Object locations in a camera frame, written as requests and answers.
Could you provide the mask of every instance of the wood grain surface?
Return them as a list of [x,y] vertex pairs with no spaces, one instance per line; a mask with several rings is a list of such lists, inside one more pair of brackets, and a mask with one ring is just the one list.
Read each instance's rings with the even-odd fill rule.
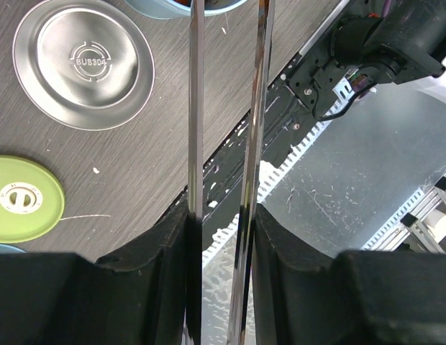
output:
[[[63,184],[66,207],[51,232],[18,247],[74,251],[95,259],[146,231],[186,185],[189,20],[149,19],[122,0],[109,1],[150,43],[155,86],[145,109],[130,123],[84,132],[41,113],[15,76],[14,32],[38,2],[0,0],[0,155],[27,157],[50,169]],[[337,2],[277,1],[270,79]],[[257,5],[250,0],[227,15],[206,19],[205,157],[250,108]],[[84,215],[102,216],[71,218]]]

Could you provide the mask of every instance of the blue container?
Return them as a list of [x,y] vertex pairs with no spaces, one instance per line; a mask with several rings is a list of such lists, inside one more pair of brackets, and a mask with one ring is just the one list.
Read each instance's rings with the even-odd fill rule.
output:
[[[125,0],[133,9],[154,19],[189,17],[190,7],[174,0]],[[206,17],[222,14],[244,4],[247,0],[211,0],[206,4]]]
[[25,253],[25,251],[17,247],[9,246],[8,244],[0,244],[0,254],[16,254],[16,253]]

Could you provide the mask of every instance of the green round lid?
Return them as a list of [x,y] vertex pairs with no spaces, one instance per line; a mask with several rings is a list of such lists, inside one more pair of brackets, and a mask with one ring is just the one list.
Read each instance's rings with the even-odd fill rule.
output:
[[0,243],[46,234],[64,208],[62,186],[51,172],[23,158],[0,156]]

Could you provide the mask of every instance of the round metal lid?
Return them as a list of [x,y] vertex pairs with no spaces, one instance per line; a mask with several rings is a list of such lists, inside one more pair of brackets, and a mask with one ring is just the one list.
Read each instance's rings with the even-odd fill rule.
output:
[[33,7],[15,32],[13,58],[33,103],[77,129],[124,124],[153,89],[145,37],[125,14],[99,0],[47,0]]
[[63,214],[58,180],[40,165],[0,156],[0,243],[29,241],[49,232]]

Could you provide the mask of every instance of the metal rod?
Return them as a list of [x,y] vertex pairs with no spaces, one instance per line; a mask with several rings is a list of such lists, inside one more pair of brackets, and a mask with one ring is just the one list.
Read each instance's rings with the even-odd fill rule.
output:
[[186,345],[201,345],[204,121],[204,0],[191,2],[189,26]]
[[231,305],[229,310],[228,345],[243,345],[245,321],[252,263],[253,227],[258,194],[260,156],[263,144],[263,127],[268,90],[268,72],[271,54],[271,37],[274,25],[275,0],[259,0],[258,33],[255,51],[255,76],[253,78],[252,104],[247,145],[245,149],[244,176],[237,227],[235,268],[232,276]]

